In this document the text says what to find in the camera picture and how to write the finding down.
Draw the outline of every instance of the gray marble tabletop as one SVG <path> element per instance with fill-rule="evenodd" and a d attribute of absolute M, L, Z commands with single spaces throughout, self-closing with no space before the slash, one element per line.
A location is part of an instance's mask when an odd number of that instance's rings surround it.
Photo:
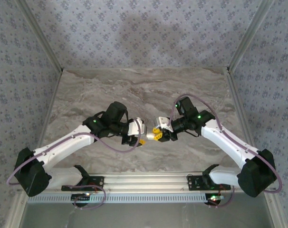
<path fill-rule="evenodd" d="M 129 118 L 140 117 L 148 130 L 158 116 L 169 116 L 176 97 L 199 96 L 216 110 L 222 124 L 243 138 L 222 71 L 204 68 L 65 69 L 51 111 L 43 144 L 73 131 L 89 116 L 113 102 L 127 106 Z M 198 110 L 206 107 L 193 100 Z M 125 171 L 203 171 L 212 164 L 235 166 L 233 160 L 203 137 L 186 133 L 175 142 L 148 141 L 128 154 L 115 153 L 100 142 L 82 148 L 57 167 L 82 165 L 89 173 Z M 124 150 L 120 137 L 103 139 Z"/>

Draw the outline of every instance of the purple cable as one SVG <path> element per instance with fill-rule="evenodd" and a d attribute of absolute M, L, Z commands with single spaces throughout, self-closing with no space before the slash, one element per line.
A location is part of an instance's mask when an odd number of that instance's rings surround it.
<path fill-rule="evenodd" d="M 97 209 L 97 208 L 101 207 L 101 206 L 105 203 L 105 201 L 106 201 L 106 192 L 105 192 L 105 190 L 104 190 L 102 187 L 97 186 L 97 185 L 95 185 L 95 184 L 83 185 L 83 186 L 73 186 L 73 185 L 66 185 L 66 186 L 69 187 L 69 188 L 74 188 L 74 189 L 75 189 L 75 188 L 79 188 L 79 189 L 81 189 L 81 188 L 93 188 L 93 189 L 94 189 L 94 188 L 97 188 L 97 189 L 100 189 L 101 191 L 103 191 L 103 193 L 104 193 L 103 200 L 102 200 L 98 205 L 93 206 L 93 207 L 88 207 L 88 208 L 78 207 L 78 206 L 77 206 L 77 201 L 78 201 L 78 199 L 81 198 L 82 196 L 76 197 L 76 198 L 74 199 L 73 205 L 74 205 L 76 208 L 80 209 L 80 210 L 92 210 L 92 209 Z"/>
<path fill-rule="evenodd" d="M 168 126 L 171 124 L 172 120 L 173 120 L 173 112 L 174 112 L 174 109 L 175 109 L 175 105 L 177 104 L 177 102 L 183 98 L 183 97 L 186 97 L 186 96 L 190 96 L 190 97 L 193 97 L 195 99 L 197 99 L 198 101 L 202 102 L 203 104 L 205 104 L 210 110 L 211 112 L 214 114 L 215 118 L 216 118 L 216 121 L 217 121 L 217 124 L 219 126 L 219 129 L 222 131 L 222 133 L 232 142 L 234 143 L 235 145 L 241 147 L 242 149 L 246 150 L 247 152 L 251 153 L 252 155 L 258 157 L 260 160 L 262 160 L 271 170 L 272 172 L 275 174 L 275 176 L 277 177 L 277 180 L 278 180 L 278 183 L 279 183 L 279 186 L 276 190 L 274 191 L 269 191 L 269 190 L 264 190 L 264 192 L 266 193 L 278 193 L 281 191 L 282 189 L 282 180 L 278 174 L 278 172 L 274 169 L 274 167 L 267 161 L 265 160 L 263 157 L 261 157 L 259 154 L 257 154 L 256 152 L 248 149 L 246 146 L 240 144 L 239 142 L 237 142 L 236 140 L 234 140 L 232 137 L 230 137 L 225 131 L 222 130 L 222 125 L 220 123 L 220 120 L 219 120 L 219 117 L 217 115 L 217 113 L 215 112 L 215 110 L 208 104 L 206 103 L 205 101 L 203 101 L 201 98 L 195 96 L 195 95 L 192 95 L 192 94 L 182 94 L 180 96 L 178 96 L 178 98 L 174 101 L 173 103 L 173 107 L 172 107 L 172 111 L 171 111 L 171 115 L 169 117 L 169 122 L 168 122 Z"/>
<path fill-rule="evenodd" d="M 222 204 L 222 205 L 217 205 L 215 202 L 213 202 L 213 201 L 211 201 L 211 200 L 207 200 L 207 201 L 210 202 L 210 203 L 212 203 L 212 204 L 215 204 L 215 206 L 213 206 L 213 207 L 215 207 L 215 208 L 223 208 L 223 207 L 225 207 L 225 206 L 228 206 L 228 205 L 233 201 L 234 194 L 235 194 L 235 187 L 232 186 L 232 192 L 231 192 L 230 198 L 229 198 L 229 200 L 228 200 L 226 203 L 224 203 L 224 204 Z"/>
<path fill-rule="evenodd" d="M 69 136 L 69 137 L 67 137 L 67 138 L 65 138 L 65 139 L 57 142 L 56 144 L 50 146 L 49 148 L 47 148 L 46 150 L 38 153 L 37 155 L 33 156 L 32 158 L 24 161 L 24 162 L 23 162 L 21 165 L 19 165 L 19 166 L 13 171 L 13 173 L 8 177 L 6 183 L 7 183 L 7 185 L 18 185 L 19 183 L 10 183 L 10 180 L 14 177 L 14 175 L 15 175 L 22 167 L 24 167 L 25 165 L 27 165 L 29 162 L 33 161 L 34 159 L 42 156 L 43 154 L 50 152 L 51 150 L 53 150 L 53 149 L 56 148 L 57 146 L 63 144 L 64 142 L 66 142 L 66 141 L 68 141 L 68 140 L 70 140 L 70 139 L 73 139 L 73 138 L 75 138 L 75 137 L 77 137 L 77 136 L 81 136 L 81 135 L 91 136 L 91 137 L 93 137 L 94 139 L 100 141 L 100 142 L 101 142 L 103 145 L 105 145 L 107 148 L 109 148 L 110 150 L 113 150 L 113 151 L 115 151 L 115 152 L 118 152 L 118 153 L 128 153 L 128 152 L 131 152 L 131 151 L 133 151 L 133 150 L 138 146 L 138 144 L 139 144 L 139 142 L 140 142 L 140 139 L 141 139 L 141 127 L 140 127 L 140 124 L 138 123 L 138 121 L 137 121 L 136 119 L 134 119 L 134 121 L 135 121 L 135 123 L 136 123 L 136 125 L 137 125 L 137 127 L 138 127 L 138 132 L 139 132 L 139 134 L 138 134 L 138 139 L 137 139 L 135 145 L 134 145 L 132 148 L 130 148 L 129 150 L 127 150 L 127 151 L 119 151 L 119 150 L 117 150 L 117 149 L 115 149 L 115 148 L 112 148 L 111 146 L 107 145 L 107 144 L 106 144 L 105 142 L 103 142 L 100 138 L 98 138 L 97 136 L 95 136 L 95 135 L 93 135 L 93 134 L 90 134 L 90 133 L 87 133 L 87 132 L 84 132 L 84 133 L 76 133 L 76 134 L 74 134 L 74 135 L 72 135 L 72 136 Z"/>

